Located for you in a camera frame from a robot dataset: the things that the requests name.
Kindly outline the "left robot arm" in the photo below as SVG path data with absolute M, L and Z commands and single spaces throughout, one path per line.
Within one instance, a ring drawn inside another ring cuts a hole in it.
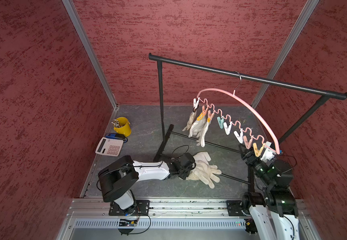
M 195 167 L 195 159 L 188 153 L 156 163 L 133 161 L 131 156 L 123 156 L 98 173 L 98 188 L 105 203 L 115 203 L 122 211 L 131 214 L 137 208 L 130 190 L 135 183 L 175 178 L 184 180 Z

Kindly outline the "white work glove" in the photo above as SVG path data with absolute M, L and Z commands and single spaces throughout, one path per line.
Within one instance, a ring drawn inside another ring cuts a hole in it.
M 206 122 L 206 116 L 204 113 L 201 113 L 197 119 L 195 120 L 195 122 L 191 125 L 191 128 L 189 130 L 189 137 L 197 137 L 199 138 L 203 128 L 204 128 L 204 125 L 205 125 L 205 122 Z

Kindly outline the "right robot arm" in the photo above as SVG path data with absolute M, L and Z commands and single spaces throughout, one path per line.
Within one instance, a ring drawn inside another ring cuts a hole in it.
M 283 160 L 267 165 L 243 145 L 242 160 L 264 184 L 263 193 L 247 192 L 241 209 L 251 216 L 262 240 L 298 240 L 299 219 L 296 200 L 289 189 L 293 167 Z

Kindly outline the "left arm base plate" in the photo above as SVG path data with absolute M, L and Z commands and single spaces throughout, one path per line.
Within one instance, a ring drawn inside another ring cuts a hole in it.
M 126 210 L 122 210 L 115 202 L 111 203 L 108 211 L 109 216 L 138 216 L 138 214 L 148 215 L 150 201 L 149 200 L 136 200 L 134 205 Z

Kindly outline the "pink clip hanger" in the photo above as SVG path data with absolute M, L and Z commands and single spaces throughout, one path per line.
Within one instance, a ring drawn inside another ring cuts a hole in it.
M 226 95 L 239 102 L 242 106 L 249 110 L 253 116 L 255 116 L 255 118 L 262 124 L 271 137 L 271 141 L 269 142 L 273 143 L 275 148 L 270 149 L 276 151 L 276 155 L 280 155 L 280 144 L 274 131 L 266 120 L 250 104 L 237 95 L 237 88 L 238 87 L 235 87 L 232 92 L 218 88 L 206 88 L 200 90 L 197 96 L 193 99 L 192 111 L 197 111 L 195 120 L 201 113 L 205 114 L 206 120 L 209 116 L 213 115 L 213 119 L 216 119 L 218 127 L 223 130 L 227 136 L 233 134 L 240 145 L 245 146 L 247 149 L 253 147 L 255 155 L 261 158 L 262 154 L 264 153 L 265 143 L 268 141 L 267 138 L 263 134 L 255 134 L 253 128 L 247 125 L 245 121 L 233 119 L 231 115 L 227 114 L 221 108 L 217 107 L 214 103 L 202 96 L 202 94 L 205 93 L 220 93 Z

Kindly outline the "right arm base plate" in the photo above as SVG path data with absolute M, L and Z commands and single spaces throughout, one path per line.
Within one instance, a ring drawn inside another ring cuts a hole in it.
M 230 217 L 251 217 L 249 208 L 253 206 L 257 208 L 259 207 L 259 204 L 262 203 L 262 201 L 256 202 L 249 200 L 226 201 L 226 209 Z

